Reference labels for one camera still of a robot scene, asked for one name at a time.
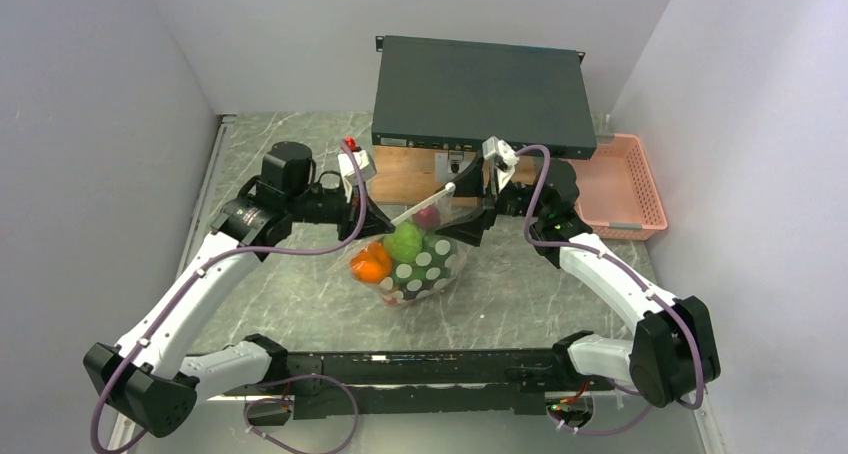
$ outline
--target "black electronic device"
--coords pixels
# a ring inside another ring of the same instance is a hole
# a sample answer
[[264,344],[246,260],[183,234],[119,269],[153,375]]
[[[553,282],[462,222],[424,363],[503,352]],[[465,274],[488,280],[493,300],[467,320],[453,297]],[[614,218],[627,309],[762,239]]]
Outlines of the black electronic device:
[[378,43],[374,145],[478,151],[495,136],[560,158],[595,152],[583,53],[402,36]]

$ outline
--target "marble tabletop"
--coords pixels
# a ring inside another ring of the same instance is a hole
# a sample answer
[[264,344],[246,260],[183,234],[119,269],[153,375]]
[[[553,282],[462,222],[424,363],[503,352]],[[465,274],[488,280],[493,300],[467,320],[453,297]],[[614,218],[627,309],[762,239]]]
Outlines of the marble tabletop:
[[[240,115],[215,187],[215,210],[259,173],[275,142],[306,144],[321,170],[337,169],[340,140],[351,136],[370,149],[370,131],[369,112]],[[403,209],[383,207],[390,215]],[[192,352],[218,350],[253,333],[297,351],[548,347],[582,329],[629,338],[621,319],[580,281],[538,256],[521,228],[521,219],[499,218],[483,245],[471,249],[457,282],[401,308],[387,307],[351,279],[347,260],[355,245],[320,257],[269,256],[224,301]],[[336,242],[334,226],[295,225],[280,245]],[[654,281],[644,243],[607,243]]]

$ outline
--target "plastic bag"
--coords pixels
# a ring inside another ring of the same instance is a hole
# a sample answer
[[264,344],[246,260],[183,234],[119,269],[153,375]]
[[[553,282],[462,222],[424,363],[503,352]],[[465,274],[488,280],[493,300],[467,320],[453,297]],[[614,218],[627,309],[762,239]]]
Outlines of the plastic bag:
[[395,232],[369,239],[350,259],[351,276],[386,305],[403,306],[450,287],[470,246],[435,231],[451,220],[453,184],[392,220]]

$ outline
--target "white wall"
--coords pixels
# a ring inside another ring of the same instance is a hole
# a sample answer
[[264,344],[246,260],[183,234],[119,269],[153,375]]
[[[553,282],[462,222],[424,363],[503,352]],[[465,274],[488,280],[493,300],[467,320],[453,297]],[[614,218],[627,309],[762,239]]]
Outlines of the white wall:
[[173,281],[216,119],[151,0],[0,0],[0,39],[0,452],[91,452],[83,355]]
[[371,110],[374,36],[584,50],[609,112],[668,0],[156,0],[219,113]]
[[671,0],[616,104],[669,217],[658,277],[710,306],[730,452],[845,452],[848,0]]

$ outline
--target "pink basket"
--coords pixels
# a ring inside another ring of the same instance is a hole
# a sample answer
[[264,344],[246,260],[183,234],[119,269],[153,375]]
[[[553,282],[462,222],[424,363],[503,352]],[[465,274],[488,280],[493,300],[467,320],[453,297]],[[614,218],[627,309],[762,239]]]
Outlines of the pink basket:
[[644,241],[668,227],[639,138],[616,134],[577,172],[577,213],[605,239]]

